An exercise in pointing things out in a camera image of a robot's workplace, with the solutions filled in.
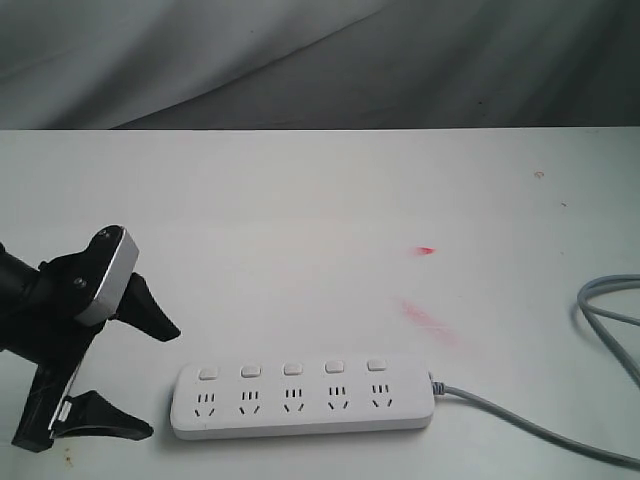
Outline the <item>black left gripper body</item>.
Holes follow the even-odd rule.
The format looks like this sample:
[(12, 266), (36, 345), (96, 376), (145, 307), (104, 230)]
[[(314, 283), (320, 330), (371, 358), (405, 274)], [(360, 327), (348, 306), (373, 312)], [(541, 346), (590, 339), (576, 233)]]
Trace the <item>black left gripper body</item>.
[(74, 284), (70, 266), (69, 256), (39, 269), (10, 254), (1, 256), (1, 348), (36, 365), (12, 444), (36, 453), (53, 445), (51, 421), (103, 328), (74, 320), (72, 296), (84, 287)]

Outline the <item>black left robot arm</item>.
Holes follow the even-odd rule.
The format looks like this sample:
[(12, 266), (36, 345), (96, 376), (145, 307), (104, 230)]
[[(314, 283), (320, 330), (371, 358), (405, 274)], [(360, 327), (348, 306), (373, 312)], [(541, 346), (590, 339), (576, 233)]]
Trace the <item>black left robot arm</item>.
[(61, 319), (57, 307), (77, 263), (75, 254), (32, 268), (7, 251), (1, 253), (1, 348), (36, 366), (12, 445), (42, 452), (58, 438), (115, 437), (144, 440), (153, 433), (147, 422), (131, 416), (89, 390), (68, 390), (86, 351), (105, 324), (86, 327)]

